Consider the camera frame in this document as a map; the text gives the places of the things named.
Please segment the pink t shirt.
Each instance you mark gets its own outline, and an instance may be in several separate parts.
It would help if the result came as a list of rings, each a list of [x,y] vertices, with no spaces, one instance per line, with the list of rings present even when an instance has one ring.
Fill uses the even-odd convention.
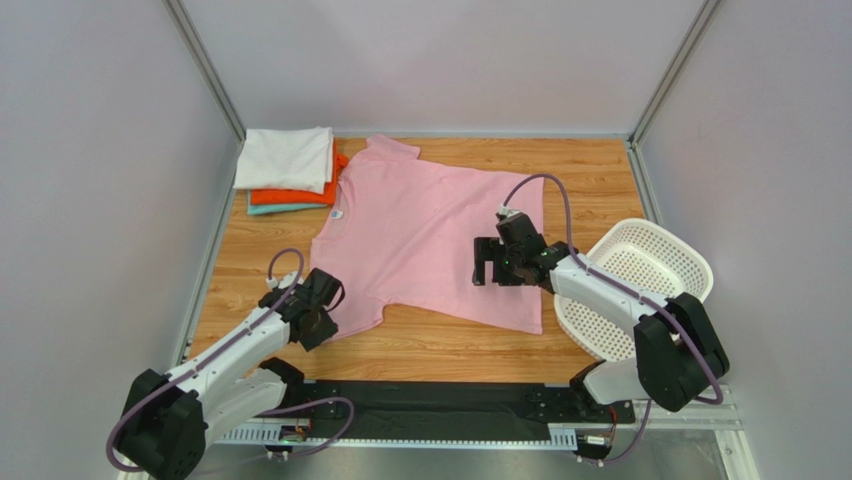
[[[343,169],[337,199],[310,250],[312,267],[343,284],[337,338],[380,325],[400,304],[539,335],[536,287],[476,286],[474,240],[497,234],[503,202],[544,225],[541,179],[425,161],[419,148],[367,139]]]

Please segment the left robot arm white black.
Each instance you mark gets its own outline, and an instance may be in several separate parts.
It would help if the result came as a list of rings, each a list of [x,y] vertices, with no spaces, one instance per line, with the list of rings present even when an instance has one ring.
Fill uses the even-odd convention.
[[[129,473],[185,479],[245,421],[318,406],[306,397],[304,373],[274,354],[288,344],[310,351],[335,336],[330,313],[344,297],[343,283],[323,270],[293,273],[212,347],[165,373],[138,375],[108,435],[108,460]]]

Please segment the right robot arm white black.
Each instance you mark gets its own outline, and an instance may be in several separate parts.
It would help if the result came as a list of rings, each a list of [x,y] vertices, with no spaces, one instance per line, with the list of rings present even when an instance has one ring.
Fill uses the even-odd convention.
[[[473,241],[474,285],[539,287],[591,309],[633,341],[633,357],[586,368],[573,388],[597,404],[650,400],[671,412],[693,401],[722,403],[719,381],[730,362],[699,298],[641,288],[568,242],[547,244],[520,211],[500,215],[496,229],[497,236]]]

